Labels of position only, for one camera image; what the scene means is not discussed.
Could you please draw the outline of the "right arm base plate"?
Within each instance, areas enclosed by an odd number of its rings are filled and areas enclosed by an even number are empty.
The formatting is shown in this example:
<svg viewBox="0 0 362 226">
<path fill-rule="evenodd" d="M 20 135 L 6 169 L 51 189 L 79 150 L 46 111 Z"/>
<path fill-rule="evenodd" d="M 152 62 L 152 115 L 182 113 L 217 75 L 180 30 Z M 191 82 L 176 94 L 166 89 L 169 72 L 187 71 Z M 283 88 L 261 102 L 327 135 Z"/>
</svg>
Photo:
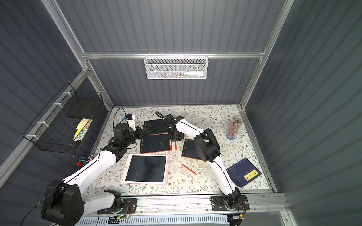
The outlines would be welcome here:
<svg viewBox="0 0 362 226">
<path fill-rule="evenodd" d="M 213 211 L 248 211 L 250 210 L 248 199 L 242 195 L 237 201 L 229 201 L 222 195 L 211 196 L 209 200 Z"/>
</svg>

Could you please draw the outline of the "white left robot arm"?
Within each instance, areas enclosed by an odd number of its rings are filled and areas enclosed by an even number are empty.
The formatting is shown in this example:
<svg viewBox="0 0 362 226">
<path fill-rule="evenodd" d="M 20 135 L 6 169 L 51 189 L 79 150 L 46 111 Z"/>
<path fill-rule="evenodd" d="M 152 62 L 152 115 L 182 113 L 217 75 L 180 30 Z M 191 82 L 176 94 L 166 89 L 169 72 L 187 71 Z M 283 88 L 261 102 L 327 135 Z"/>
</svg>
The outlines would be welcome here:
<svg viewBox="0 0 362 226">
<path fill-rule="evenodd" d="M 125 122 L 119 123 L 113 133 L 108 144 L 88 164 L 62 181 L 49 183 L 41 209 L 42 219 L 61 226 L 73 226 L 90 213 L 109 208 L 120 211 L 123 208 L 122 195 L 114 190 L 82 197 L 85 189 L 117 163 L 130 145 L 149 135 L 146 126 L 132 128 Z"/>
</svg>

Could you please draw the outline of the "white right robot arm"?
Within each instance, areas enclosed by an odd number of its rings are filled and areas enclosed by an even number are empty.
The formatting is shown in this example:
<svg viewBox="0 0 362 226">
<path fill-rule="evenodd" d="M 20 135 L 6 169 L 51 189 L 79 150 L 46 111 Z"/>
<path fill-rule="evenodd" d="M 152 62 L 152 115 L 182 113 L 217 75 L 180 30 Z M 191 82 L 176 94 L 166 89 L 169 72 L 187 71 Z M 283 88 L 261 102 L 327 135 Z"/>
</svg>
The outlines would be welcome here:
<svg viewBox="0 0 362 226">
<path fill-rule="evenodd" d="M 184 134 L 194 140 L 199 158 L 205 161 L 214 171 L 223 196 L 223 202 L 227 209 L 233 210 L 238 207 L 241 192 L 229 176 L 222 158 L 221 147 L 211 129 L 201 129 L 182 116 L 173 117 L 171 114 L 164 116 L 156 112 L 168 125 L 171 134 Z"/>
</svg>

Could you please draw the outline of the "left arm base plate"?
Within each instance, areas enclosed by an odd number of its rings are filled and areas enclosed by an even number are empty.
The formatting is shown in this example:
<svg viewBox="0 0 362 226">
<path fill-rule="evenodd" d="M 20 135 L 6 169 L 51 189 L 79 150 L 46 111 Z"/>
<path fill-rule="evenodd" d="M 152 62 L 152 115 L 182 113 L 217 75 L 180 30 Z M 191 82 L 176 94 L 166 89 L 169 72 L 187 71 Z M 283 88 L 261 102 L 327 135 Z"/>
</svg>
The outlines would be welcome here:
<svg viewBox="0 0 362 226">
<path fill-rule="evenodd" d="M 97 211 L 98 214 L 134 214 L 136 212 L 138 199 L 136 198 L 123 198 L 121 205 L 112 206 L 108 209 Z"/>
</svg>

